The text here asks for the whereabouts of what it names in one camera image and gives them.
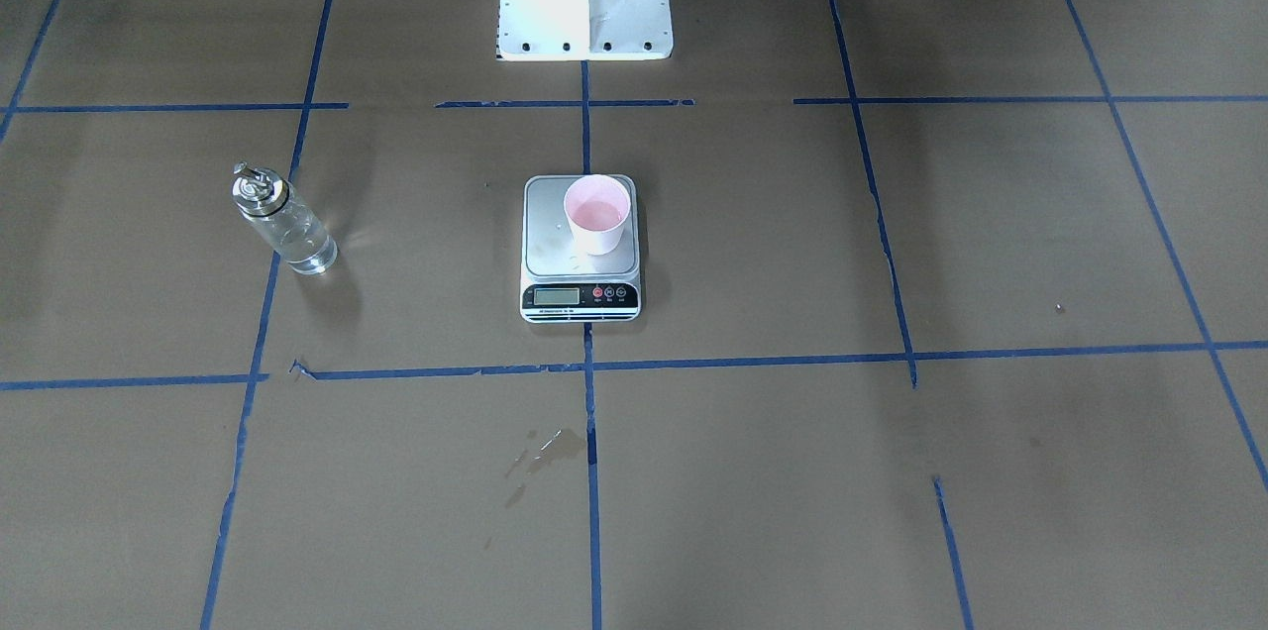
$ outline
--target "blue painter's tape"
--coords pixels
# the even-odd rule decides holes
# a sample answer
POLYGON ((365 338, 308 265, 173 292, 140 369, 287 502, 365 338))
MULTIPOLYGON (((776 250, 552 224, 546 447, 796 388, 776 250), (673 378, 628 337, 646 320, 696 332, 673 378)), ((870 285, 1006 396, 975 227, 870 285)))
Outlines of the blue painter's tape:
POLYGON ((792 98, 792 105, 850 105, 852 98, 792 98))
POLYGON ((598 371, 616 369, 690 369, 690 368, 766 368, 780 365, 850 365, 858 363, 903 363, 902 351, 879 351, 860 355, 801 355, 780 357, 714 357, 696 360, 611 360, 596 363, 598 371))
POLYGON ((1198 305, 1197 297, 1193 295, 1193 289, 1189 286, 1188 276, 1184 273, 1179 255, 1172 242, 1172 236, 1168 233, 1161 210, 1158 207, 1154 193, 1149 188, 1149 180, 1145 179, 1145 170, 1140 165, 1140 157, 1136 156, 1136 147, 1132 146, 1131 138, 1127 134, 1127 125, 1123 124, 1117 101, 1113 98, 1113 94, 1110 93, 1110 84, 1106 81, 1104 74, 1101 71, 1101 62, 1097 58, 1096 51, 1092 48, 1092 42, 1088 38, 1087 29, 1083 27, 1083 20, 1079 18, 1077 8, 1074 8, 1074 0, 1065 0, 1065 4, 1069 8, 1074 25, 1079 30, 1079 38, 1083 39, 1083 48, 1085 48, 1088 53, 1088 61, 1092 62, 1092 70, 1096 71, 1097 80, 1099 80, 1102 93, 1104 93, 1106 104, 1110 105, 1110 114, 1113 115, 1115 125, 1118 128, 1118 137, 1122 138, 1122 146, 1127 151, 1127 157, 1131 161, 1131 169, 1136 174, 1136 180, 1140 184, 1140 191, 1145 195, 1145 202, 1154 218, 1154 224, 1158 227, 1158 233, 1163 238, 1163 246, 1167 247, 1167 255, 1172 260, 1172 267, 1175 270, 1175 276, 1179 279, 1181 288, 1184 292, 1186 300, 1192 311, 1197 328, 1202 333, 1202 341, 1205 342, 1207 354, 1211 357, 1211 364, 1213 364, 1216 373, 1219 374, 1220 385, 1224 388, 1224 394, 1229 401, 1229 407, 1232 409, 1232 415, 1238 421, 1238 427, 1241 430, 1241 437, 1245 440, 1246 449, 1250 453, 1250 459, 1254 461, 1255 469, 1259 473, 1259 483, 1263 485, 1264 491, 1268 492, 1268 466, 1264 465, 1263 454, 1259 453, 1259 445, 1255 442, 1255 437, 1250 431, 1249 423, 1246 423, 1245 413, 1241 412, 1241 404, 1238 401, 1236 392, 1232 390, 1232 383, 1229 382, 1229 376, 1224 370, 1219 349, 1211 337, 1210 328, 1206 326, 1206 319, 1203 318, 1202 309, 1198 305))
MULTIPOLYGON (((304 91, 304 108, 299 115, 299 129, 295 137, 295 148, 290 157, 292 177, 294 177, 295 170, 299 166, 299 156, 303 152, 304 132, 308 125, 308 114, 311 112, 308 106, 312 105, 313 89, 316 89, 317 85, 317 70, 321 65, 322 43, 325 43, 326 39, 326 24, 327 20, 330 20, 330 8, 332 1, 333 0, 326 0, 325 6, 322 6, 321 27, 317 29, 317 44, 313 46, 312 67, 308 70, 308 87, 304 91)), ((278 267, 280 264, 280 256, 274 254, 271 264, 269 265, 269 281, 264 288, 264 302, 260 305, 260 327, 257 328, 255 337, 255 350, 251 354, 252 378, 260 373, 260 364, 264 359, 264 342, 269 336, 269 316, 273 311, 273 295, 278 286, 278 267)), ((233 453, 233 480, 230 484, 230 493, 226 496, 224 506, 221 510, 219 534, 216 539, 216 553, 212 556, 212 570, 207 579, 207 596, 203 598, 203 616, 199 622, 199 630, 210 630, 212 616, 216 612, 216 596, 219 592, 221 570, 224 567, 224 549, 228 545, 230 526, 233 521, 233 503, 237 499, 238 482, 242 477, 242 460, 246 455, 246 423, 251 417, 251 409, 255 404, 255 390, 256 383, 254 380, 246 383, 246 392, 242 398, 242 415, 238 418, 237 445, 233 453)))
POLYGON ((1264 465, 1263 454, 1259 451, 1259 445, 1255 442, 1255 435, 1250 431, 1250 423, 1246 422, 1246 416, 1241 412, 1241 403, 1238 401, 1236 392, 1232 392, 1232 383, 1229 382, 1229 374, 1224 370, 1224 363, 1220 360, 1220 354, 1211 347, 1211 363, 1215 364, 1215 373, 1220 376, 1220 385, 1224 388, 1224 397, 1229 401, 1229 407, 1232 409, 1232 417, 1238 421, 1238 428, 1241 431, 1241 439, 1246 442, 1246 449, 1250 450, 1250 460, 1255 465, 1255 470, 1259 473, 1259 483, 1263 484, 1265 492, 1268 492, 1268 466, 1264 465))
POLYGON ((579 99, 446 99, 437 108, 454 106, 581 106, 579 99))
POLYGON ((1215 350, 1268 350, 1268 341, 1215 342, 1215 350))
POLYGON ((167 388, 178 385, 231 385, 268 380, 268 374, 174 374, 167 378, 80 378, 75 380, 0 382, 0 392, 82 390, 95 388, 167 388))
POLYGON ((1112 96, 1113 101, 1268 101, 1268 94, 1243 94, 1243 96, 1112 96))
POLYGON ((695 105, 694 99, 590 99, 590 106, 680 106, 695 105))
POLYGON ((969 607, 969 591, 964 583, 964 569, 960 565, 960 549, 955 543, 955 529, 951 527, 951 517, 947 513, 946 496, 942 493, 942 479, 933 477, 933 492, 938 497, 938 516, 942 517, 942 535, 947 541, 947 555, 951 556, 951 573, 955 575, 955 592, 960 598, 960 617, 964 620, 964 630, 973 630, 973 608, 969 607))
POLYGON ((990 103, 1104 101, 1102 96, 927 96, 860 98, 861 105, 990 105, 990 103))
POLYGON ((446 99, 437 108, 456 106, 692 106, 695 99, 446 99))
POLYGON ((919 351, 917 360, 997 360, 1008 357, 1077 357, 1092 355, 1142 355, 1159 351, 1205 351, 1205 342, 1146 342, 1137 346, 1078 346, 1066 349, 998 349, 919 351))
POLYGON ((590 480, 590 625, 592 630, 604 626, 604 578, 600 565, 598 539, 598 442, 595 432, 595 331, 590 323, 582 327, 582 346, 586 354, 586 455, 590 480))
POLYGON ((207 596, 203 598, 203 616, 198 624, 199 630, 210 630, 212 615, 216 610, 216 596, 221 589, 224 549, 230 540, 233 503, 237 502, 238 480, 242 477, 242 459, 246 454, 246 421, 251 417, 251 408, 255 407, 255 385, 256 383, 254 382, 247 383, 246 394, 242 397, 242 413, 238 417, 237 441, 233 446, 233 480, 230 483, 230 493, 224 497, 224 506, 221 507, 221 525, 216 535, 216 551, 212 554, 212 573, 207 581, 207 596))
POLYGON ((581 174, 590 174, 590 62, 581 61, 581 174))
POLYGON ((347 110, 345 101, 213 101, 191 105, 37 105, 18 106, 19 114, 44 112, 254 112, 254 110, 347 110))
POLYGON ((308 65, 308 85, 304 87, 304 108, 299 112, 299 129, 295 133, 295 148, 290 152, 290 170, 287 179, 294 179, 299 170, 299 157, 303 156, 304 138, 308 134, 308 114, 311 112, 313 93, 317 91, 317 71, 321 67, 321 53, 326 48, 326 25, 330 24, 330 10, 335 0, 322 3, 321 22, 317 24, 317 39, 313 43, 313 58, 308 65))
POLYGON ((864 170, 867 175, 867 189, 876 204, 876 229, 880 233, 880 246, 885 252, 885 261, 889 264, 889 279, 894 295, 894 313, 898 316, 898 328, 903 336, 903 351, 907 354, 907 368, 912 378, 912 388, 919 385, 919 373, 915 368, 914 350, 912 349, 912 333, 907 326, 907 311, 903 308, 903 290, 898 283, 898 269, 894 265, 894 251, 889 246, 889 233, 885 228, 885 210, 880 202, 880 189, 876 188, 876 171, 872 169, 871 151, 867 146, 867 132, 864 128, 864 115, 858 106, 858 91, 855 89, 855 74, 850 66, 850 52, 846 47, 846 30, 841 22, 841 10, 837 0, 828 0, 832 10, 833 29, 837 30, 837 51, 841 52, 841 67, 846 75, 846 87, 850 91, 851 106, 855 115, 855 129, 858 134, 858 148, 864 157, 864 170))
POLYGON ((308 369, 299 360, 290 364, 290 370, 304 374, 313 380, 396 380, 406 378, 465 378, 476 374, 538 374, 538 373, 581 373, 583 364, 563 363, 548 365, 484 365, 470 368, 407 368, 407 369, 331 369, 318 371, 308 369))
POLYGON ((30 52, 27 53, 27 62, 22 67, 22 75, 18 76, 18 85, 13 89, 13 98, 9 98, 9 108, 6 108, 4 119, 0 120, 0 143, 4 142, 5 134, 9 133, 9 124, 13 123, 13 115, 16 115, 18 105, 22 103, 22 94, 27 90, 27 80, 30 80, 30 70, 36 66, 36 57, 39 57, 39 48, 43 47, 44 39, 48 35, 48 27, 53 22, 53 16, 57 15, 57 8, 62 0, 53 0, 48 4, 48 11, 44 11, 44 20, 39 24, 39 30, 36 34, 36 43, 30 44, 30 52))

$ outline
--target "pink liquid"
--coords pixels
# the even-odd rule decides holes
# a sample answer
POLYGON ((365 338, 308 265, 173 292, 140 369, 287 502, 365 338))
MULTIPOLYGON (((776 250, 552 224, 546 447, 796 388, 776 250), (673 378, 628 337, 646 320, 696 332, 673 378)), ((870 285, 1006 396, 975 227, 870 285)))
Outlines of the pink liquid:
POLYGON ((572 219, 583 229, 606 232, 621 223, 621 210, 607 202, 585 202, 577 207, 572 219))

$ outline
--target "bottle pump cap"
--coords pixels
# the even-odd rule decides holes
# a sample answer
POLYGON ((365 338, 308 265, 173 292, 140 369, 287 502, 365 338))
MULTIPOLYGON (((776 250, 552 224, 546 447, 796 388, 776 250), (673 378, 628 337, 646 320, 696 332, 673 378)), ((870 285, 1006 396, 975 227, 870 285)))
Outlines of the bottle pump cap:
POLYGON ((270 215, 290 198, 287 180, 265 166, 249 166, 240 161, 233 166, 233 202, 242 214, 270 215))

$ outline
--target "digital kitchen scale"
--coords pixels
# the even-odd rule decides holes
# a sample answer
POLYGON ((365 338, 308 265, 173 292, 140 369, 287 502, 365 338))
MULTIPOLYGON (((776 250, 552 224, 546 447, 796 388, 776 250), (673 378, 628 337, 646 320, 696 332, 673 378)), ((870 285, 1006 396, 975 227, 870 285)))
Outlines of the digital kitchen scale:
POLYGON ((634 319, 643 311, 634 183, 611 175, 630 193, 630 215, 615 250, 577 251, 563 213, 563 193, 581 175, 540 175, 524 186, 520 314, 529 323, 634 319))

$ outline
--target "paper cup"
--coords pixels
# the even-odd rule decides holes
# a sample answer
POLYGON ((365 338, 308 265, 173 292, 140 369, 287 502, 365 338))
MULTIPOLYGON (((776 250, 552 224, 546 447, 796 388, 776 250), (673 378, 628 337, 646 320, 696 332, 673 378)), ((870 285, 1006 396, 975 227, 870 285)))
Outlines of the paper cup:
POLYGON ((630 215, 630 193, 607 175, 585 175, 564 193, 563 213, 577 250, 601 256, 621 241, 630 215))

